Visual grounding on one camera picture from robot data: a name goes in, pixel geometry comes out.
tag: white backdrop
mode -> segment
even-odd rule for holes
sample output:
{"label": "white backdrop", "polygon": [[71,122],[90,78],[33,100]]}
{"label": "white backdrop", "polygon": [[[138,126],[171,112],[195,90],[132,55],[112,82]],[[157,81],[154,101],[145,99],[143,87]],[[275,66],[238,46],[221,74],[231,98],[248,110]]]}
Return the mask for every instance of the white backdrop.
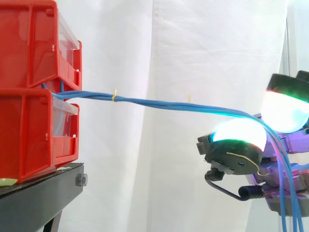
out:
{"label": "white backdrop", "polygon": [[[83,89],[259,112],[279,70],[284,0],[58,0],[83,43]],[[251,202],[204,180],[197,137],[227,118],[78,99],[89,180],[60,232],[240,232]],[[220,183],[237,191],[245,178]]]}

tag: metal bolt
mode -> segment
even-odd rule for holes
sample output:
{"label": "metal bolt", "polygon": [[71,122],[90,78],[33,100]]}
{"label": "metal bolt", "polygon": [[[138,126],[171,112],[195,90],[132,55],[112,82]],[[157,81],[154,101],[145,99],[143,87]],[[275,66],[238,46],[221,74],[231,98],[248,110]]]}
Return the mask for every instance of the metal bolt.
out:
{"label": "metal bolt", "polygon": [[88,183],[88,175],[87,174],[77,174],[76,176],[76,186],[85,187]]}

